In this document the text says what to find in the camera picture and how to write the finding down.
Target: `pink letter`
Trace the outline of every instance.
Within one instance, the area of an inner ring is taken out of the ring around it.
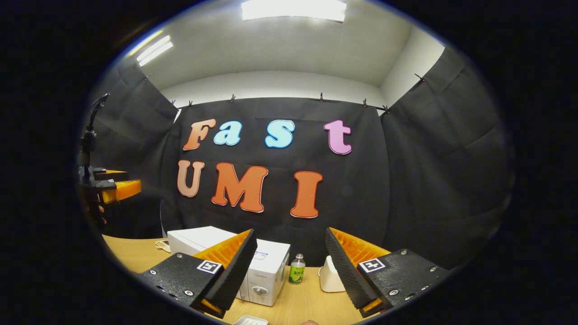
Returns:
[[[343,126],[343,121],[335,120],[323,126],[329,131],[329,148],[336,154],[348,154],[351,152],[351,145],[343,142],[343,134],[351,134],[351,129]]]

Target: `white box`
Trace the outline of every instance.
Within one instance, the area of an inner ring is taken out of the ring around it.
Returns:
[[[194,255],[235,236],[235,233],[212,226],[173,230],[166,233],[171,254]],[[291,245],[257,239],[249,270],[237,292],[237,298],[257,304],[273,306],[285,282],[285,265]]]

